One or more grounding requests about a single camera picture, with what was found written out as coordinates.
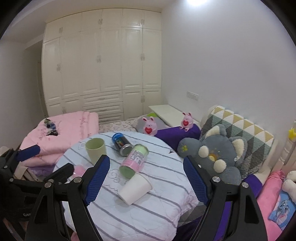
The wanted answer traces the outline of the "green plastic cup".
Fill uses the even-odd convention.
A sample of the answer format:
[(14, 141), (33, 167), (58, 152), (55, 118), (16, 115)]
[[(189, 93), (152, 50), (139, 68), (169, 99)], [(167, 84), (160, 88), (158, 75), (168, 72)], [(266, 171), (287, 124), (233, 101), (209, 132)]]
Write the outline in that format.
[(85, 144), (85, 148), (93, 165), (96, 164), (102, 155), (107, 155), (105, 141), (101, 138), (88, 140)]

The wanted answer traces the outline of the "pink translucent cup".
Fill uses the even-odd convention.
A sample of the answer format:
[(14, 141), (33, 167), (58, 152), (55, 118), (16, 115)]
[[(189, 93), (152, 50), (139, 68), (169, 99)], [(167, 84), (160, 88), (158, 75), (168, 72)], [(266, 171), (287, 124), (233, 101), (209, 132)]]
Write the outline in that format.
[(83, 167), (82, 165), (75, 165), (73, 175), (72, 175), (73, 179), (77, 177), (82, 178), (86, 170), (87, 168)]

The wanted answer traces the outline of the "pink blanket with blue print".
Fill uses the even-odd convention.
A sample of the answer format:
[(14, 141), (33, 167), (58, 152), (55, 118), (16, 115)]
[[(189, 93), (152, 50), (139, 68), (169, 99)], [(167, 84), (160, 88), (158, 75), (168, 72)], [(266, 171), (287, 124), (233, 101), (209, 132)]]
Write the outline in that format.
[(295, 171), (275, 171), (267, 178), (257, 202), (267, 239), (276, 240), (295, 214)]

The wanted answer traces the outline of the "grey koala plush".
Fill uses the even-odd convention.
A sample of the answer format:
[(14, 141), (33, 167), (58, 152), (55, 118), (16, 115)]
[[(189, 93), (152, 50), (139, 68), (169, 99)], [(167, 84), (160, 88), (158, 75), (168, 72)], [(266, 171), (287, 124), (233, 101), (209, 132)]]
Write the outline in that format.
[(226, 128), (218, 124), (199, 140), (182, 139), (177, 148), (180, 157), (191, 156), (211, 177), (217, 176), (224, 183), (239, 185), (242, 176), (239, 167), (246, 155), (248, 143), (243, 137), (227, 137)]

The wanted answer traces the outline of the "pink green tumbler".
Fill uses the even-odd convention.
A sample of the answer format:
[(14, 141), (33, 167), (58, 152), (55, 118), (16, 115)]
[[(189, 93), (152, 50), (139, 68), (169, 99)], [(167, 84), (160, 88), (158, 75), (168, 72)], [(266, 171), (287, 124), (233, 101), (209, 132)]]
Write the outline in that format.
[(136, 144), (133, 146), (132, 151), (123, 160), (119, 171), (123, 177), (130, 179), (135, 173), (140, 172), (144, 166), (144, 162), (147, 159), (149, 150), (142, 144)]

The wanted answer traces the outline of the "triangle pattern cushion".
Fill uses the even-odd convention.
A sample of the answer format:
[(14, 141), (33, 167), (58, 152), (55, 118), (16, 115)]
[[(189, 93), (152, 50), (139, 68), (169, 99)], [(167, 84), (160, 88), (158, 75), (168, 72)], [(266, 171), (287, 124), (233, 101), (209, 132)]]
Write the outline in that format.
[(243, 116), (215, 105), (208, 110), (200, 122), (201, 137), (217, 125), (223, 125), (226, 137), (235, 142), (236, 147), (243, 144), (243, 159), (237, 167), (244, 179), (250, 174), (269, 175), (269, 166), (278, 144), (274, 135)]

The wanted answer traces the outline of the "heart pattern pillow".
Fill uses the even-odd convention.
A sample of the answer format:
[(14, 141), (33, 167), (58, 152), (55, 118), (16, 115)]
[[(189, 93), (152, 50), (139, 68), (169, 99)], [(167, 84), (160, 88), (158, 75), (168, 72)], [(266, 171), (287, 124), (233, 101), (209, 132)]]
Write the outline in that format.
[(105, 123), (99, 125), (99, 133), (106, 132), (137, 132), (137, 129), (132, 126), (134, 120), (116, 121), (114, 123)]

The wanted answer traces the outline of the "striped white quilt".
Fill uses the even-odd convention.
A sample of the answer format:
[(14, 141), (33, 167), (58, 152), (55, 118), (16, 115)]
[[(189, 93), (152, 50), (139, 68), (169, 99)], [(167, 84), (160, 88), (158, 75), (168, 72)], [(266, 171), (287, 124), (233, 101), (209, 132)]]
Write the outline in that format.
[(133, 155), (142, 169), (125, 178), (125, 160), (112, 142), (112, 132), (100, 133), (109, 157), (109, 172), (88, 211), (103, 240), (173, 240), (180, 217), (198, 200), (185, 175), (182, 158), (159, 138), (124, 132), (138, 145)]

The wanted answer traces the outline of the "pink bunny plush left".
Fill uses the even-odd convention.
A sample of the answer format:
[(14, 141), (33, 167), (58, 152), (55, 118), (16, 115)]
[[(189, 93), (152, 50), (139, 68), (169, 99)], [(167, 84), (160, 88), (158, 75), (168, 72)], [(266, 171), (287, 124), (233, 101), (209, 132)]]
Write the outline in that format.
[(154, 117), (143, 117), (142, 120), (144, 121), (143, 133), (149, 136), (155, 136), (158, 132), (158, 127)]

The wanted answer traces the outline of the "pink bunny plush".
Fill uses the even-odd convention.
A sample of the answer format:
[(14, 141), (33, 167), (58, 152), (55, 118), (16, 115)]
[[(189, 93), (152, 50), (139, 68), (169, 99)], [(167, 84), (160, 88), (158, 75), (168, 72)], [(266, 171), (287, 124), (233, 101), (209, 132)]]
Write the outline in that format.
[(192, 117), (192, 114), (182, 112), (184, 115), (183, 120), (181, 121), (180, 129), (185, 130), (185, 132), (188, 132), (194, 125), (194, 119)]
[(155, 136), (158, 132), (158, 127), (154, 117), (143, 117), (142, 120), (144, 121), (143, 133), (149, 136)]

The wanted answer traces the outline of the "purple bed sheet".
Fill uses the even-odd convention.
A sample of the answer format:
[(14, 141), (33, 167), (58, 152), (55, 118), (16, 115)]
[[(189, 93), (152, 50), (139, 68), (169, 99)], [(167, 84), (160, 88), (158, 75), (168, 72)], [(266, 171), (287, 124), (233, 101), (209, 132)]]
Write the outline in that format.
[(200, 135), (200, 128), (196, 124), (193, 124), (193, 127), (187, 132), (184, 129), (180, 129), (179, 126), (158, 130), (155, 137), (165, 142), (176, 152), (178, 144), (182, 139), (195, 138), (198, 140), (200, 138)]

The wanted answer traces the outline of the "pink bunny plush right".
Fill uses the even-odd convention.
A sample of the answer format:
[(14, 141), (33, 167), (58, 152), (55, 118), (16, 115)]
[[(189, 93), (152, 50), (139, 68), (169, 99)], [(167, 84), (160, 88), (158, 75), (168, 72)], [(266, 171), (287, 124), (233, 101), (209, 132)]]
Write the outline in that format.
[(182, 112), (184, 115), (183, 120), (181, 121), (180, 129), (185, 130), (185, 132), (188, 132), (194, 125), (194, 119), (192, 117), (192, 114)]

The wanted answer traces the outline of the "white wardrobe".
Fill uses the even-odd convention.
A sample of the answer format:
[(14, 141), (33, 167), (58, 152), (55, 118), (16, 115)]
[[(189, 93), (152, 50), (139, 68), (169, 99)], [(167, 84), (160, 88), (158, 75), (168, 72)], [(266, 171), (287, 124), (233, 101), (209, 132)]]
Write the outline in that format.
[(48, 115), (95, 112), (101, 123), (162, 103), (160, 13), (96, 9), (46, 25), (42, 81)]

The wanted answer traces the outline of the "white headboard shelf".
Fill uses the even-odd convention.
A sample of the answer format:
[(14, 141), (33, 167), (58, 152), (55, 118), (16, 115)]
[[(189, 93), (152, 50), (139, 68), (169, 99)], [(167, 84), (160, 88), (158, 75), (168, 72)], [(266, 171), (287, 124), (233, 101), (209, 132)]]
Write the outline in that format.
[(184, 118), (182, 111), (174, 108), (171, 105), (150, 105), (149, 109), (153, 111), (159, 118), (161, 118), (166, 125), (170, 127), (176, 127), (181, 125), (181, 121)]

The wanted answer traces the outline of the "wall power outlet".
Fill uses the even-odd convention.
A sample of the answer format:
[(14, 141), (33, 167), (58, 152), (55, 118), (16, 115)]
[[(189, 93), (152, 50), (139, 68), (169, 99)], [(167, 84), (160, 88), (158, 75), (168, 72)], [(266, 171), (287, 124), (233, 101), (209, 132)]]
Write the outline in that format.
[(195, 101), (198, 101), (198, 99), (199, 99), (199, 95), (198, 95), (198, 94), (193, 93), (193, 92), (190, 92), (190, 91), (188, 91), (188, 92), (186, 93), (186, 96), (187, 96), (188, 98), (192, 99), (192, 100), (195, 100)]

